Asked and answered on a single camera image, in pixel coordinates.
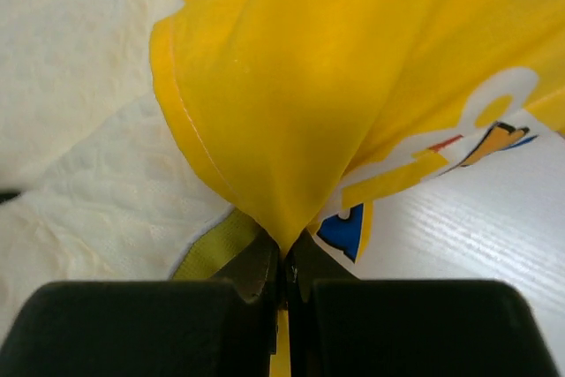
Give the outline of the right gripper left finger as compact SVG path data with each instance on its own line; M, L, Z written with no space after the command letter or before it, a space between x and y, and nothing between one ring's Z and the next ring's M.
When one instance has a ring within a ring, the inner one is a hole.
M21 308L4 376L266 376L279 249L257 236L199 281L58 282Z

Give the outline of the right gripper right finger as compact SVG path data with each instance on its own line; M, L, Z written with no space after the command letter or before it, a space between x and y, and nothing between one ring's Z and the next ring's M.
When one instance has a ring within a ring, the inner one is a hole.
M495 280L361 280L308 233L285 261L295 376L555 376L524 297Z

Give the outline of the cream pillow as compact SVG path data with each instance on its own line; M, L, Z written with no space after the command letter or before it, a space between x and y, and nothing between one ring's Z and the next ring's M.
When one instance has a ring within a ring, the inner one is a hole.
M1 329L42 285L212 275L256 235L180 154L149 69L181 0L1 0Z

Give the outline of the yellow pillowcase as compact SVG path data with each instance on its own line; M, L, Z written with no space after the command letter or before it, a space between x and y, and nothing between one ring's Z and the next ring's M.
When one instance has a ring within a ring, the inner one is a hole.
M564 0L183 0L149 50L196 175L366 277L402 192L564 158Z

